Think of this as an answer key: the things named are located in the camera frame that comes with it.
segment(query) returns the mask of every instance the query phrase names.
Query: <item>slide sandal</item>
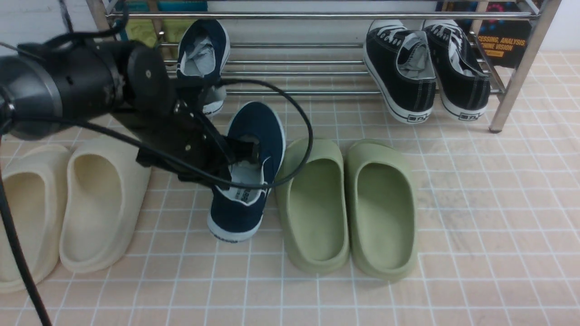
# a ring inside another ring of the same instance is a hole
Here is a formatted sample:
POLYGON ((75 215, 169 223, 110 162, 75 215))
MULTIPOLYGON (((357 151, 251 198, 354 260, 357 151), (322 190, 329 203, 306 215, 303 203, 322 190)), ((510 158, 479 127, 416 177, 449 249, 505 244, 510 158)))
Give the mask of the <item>slide sandal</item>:
POLYGON ((381 142, 361 140, 346 155, 346 177, 355 264, 369 276, 400 280, 417 256, 409 163, 381 142))
MULTIPOLYGON (((278 180, 296 169, 307 144, 300 139, 288 146, 278 180)), ((349 258, 344 184, 339 147, 331 140, 315 139, 304 169, 276 188, 288 257, 307 273, 330 273, 349 258)))
POLYGON ((69 271, 104 269, 125 253, 151 173, 151 168, 135 162, 137 152, 136 147, 101 136, 72 155, 60 238, 60 260, 69 271))
MULTIPOLYGON (((8 204, 24 257, 35 283, 59 261, 59 238, 67 205, 67 163, 61 145, 44 145, 10 164, 2 175, 8 204)), ((24 289, 0 223, 0 293, 24 289)))

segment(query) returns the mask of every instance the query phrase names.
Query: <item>tiled floor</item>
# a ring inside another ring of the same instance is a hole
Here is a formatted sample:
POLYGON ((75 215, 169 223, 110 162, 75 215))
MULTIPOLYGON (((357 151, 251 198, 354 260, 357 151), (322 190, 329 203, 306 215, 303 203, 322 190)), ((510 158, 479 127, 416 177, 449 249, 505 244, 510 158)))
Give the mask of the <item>tiled floor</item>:
MULTIPOLYGON (((332 82, 374 88, 370 78, 332 82)), ((216 125, 223 128, 246 100, 230 96, 216 125)), ((289 140, 304 135, 293 108, 265 101, 289 140)), ((541 54, 498 135, 487 131, 497 99, 473 124, 450 119, 437 100, 433 116, 415 127, 392 119, 379 97, 300 103, 317 137, 342 148, 364 137, 383 140, 413 166, 420 260, 407 279, 389 285, 352 263, 326 276, 300 272, 284 254, 274 196, 253 239, 218 242, 205 222, 211 192, 156 171, 125 257, 92 274, 58 265, 39 285, 55 324, 578 324, 580 53, 541 54)), ((50 141, 76 147, 92 137, 71 130, 50 141)), ((37 145, 3 142, 2 166, 37 145)), ((16 324, 38 324, 25 292, 0 295, 0 325, 16 324)))

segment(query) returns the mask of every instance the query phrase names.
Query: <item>green slide sandal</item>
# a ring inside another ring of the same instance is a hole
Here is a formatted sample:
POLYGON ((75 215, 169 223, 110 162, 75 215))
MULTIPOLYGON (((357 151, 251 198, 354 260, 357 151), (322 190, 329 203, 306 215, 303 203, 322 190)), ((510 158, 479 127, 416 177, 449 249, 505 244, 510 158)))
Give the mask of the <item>green slide sandal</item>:
MULTIPOLYGON (((307 144, 300 139, 288 146, 278 180, 294 171, 307 144)), ((301 173, 276 188, 288 257, 307 273, 330 273, 349 258, 344 184, 339 147, 331 140, 315 139, 301 173)))
POLYGON ((361 140, 347 153, 346 179, 355 264, 369 276, 404 278, 417 256, 409 163, 379 141, 361 140))

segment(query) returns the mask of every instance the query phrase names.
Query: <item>yellow object on shelf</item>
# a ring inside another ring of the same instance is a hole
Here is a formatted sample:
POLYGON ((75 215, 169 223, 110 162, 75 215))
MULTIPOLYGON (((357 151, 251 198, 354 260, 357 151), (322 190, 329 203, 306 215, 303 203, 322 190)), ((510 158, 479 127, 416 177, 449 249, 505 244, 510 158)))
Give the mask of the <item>yellow object on shelf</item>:
MULTIPOLYGON (((195 20, 164 19, 163 28, 165 30, 165 40, 167 42, 179 43, 183 34, 195 22, 195 20)), ((131 19, 125 28, 127 37, 143 42, 150 48, 155 46, 155 28, 150 19, 131 19)), ((177 58, 177 48, 171 48, 171 55, 177 58)))
POLYGON ((141 41, 152 48, 157 42, 155 28, 150 19, 130 19, 125 27, 125 32, 129 39, 141 41))
MULTIPOLYGON (((182 20, 182 19, 163 19, 163 26, 165 28, 165 40, 167 42, 179 43, 183 34, 187 29, 195 22, 194 19, 182 20)), ((177 59, 178 53, 177 48, 171 48, 171 55, 173 58, 177 59)))

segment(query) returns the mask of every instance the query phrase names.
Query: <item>white wall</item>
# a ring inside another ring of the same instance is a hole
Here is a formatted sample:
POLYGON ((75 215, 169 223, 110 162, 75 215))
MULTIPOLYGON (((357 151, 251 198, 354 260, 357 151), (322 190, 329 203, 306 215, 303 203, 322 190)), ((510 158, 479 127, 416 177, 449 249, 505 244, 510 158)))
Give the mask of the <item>white wall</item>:
POLYGON ((580 50, 580 37, 575 34, 579 13, 579 0, 562 0, 542 50, 580 50))
MULTIPOLYGON (((76 30, 94 30, 85 0, 67 0, 76 30)), ((297 11, 295 2, 210 2, 210 10, 297 11)), ((302 11, 364 12, 374 10, 433 10, 431 2, 308 2, 302 11)), ((580 50, 580 38, 572 37, 579 0, 563 0, 543 45, 547 50, 580 50)), ((357 42, 368 21, 228 21, 226 27, 237 42, 357 42)), ((0 5, 0 40, 12 45, 41 42, 64 31, 57 0, 3 0, 0 5)), ((0 55, 11 53, 0 48, 0 55)))

